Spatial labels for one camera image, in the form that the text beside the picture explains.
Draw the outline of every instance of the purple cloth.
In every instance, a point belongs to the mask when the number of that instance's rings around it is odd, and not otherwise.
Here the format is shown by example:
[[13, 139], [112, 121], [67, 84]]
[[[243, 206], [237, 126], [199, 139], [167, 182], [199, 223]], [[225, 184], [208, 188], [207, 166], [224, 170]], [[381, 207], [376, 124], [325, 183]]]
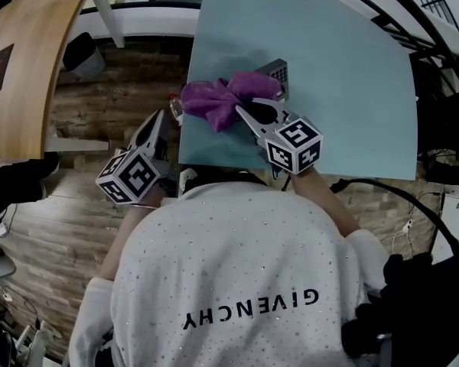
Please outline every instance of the purple cloth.
[[235, 108], [253, 98], [277, 100], [282, 86], [277, 79], [257, 72], [237, 72], [228, 82], [188, 83], [181, 93], [182, 109], [187, 114], [207, 120], [215, 132], [239, 121]]

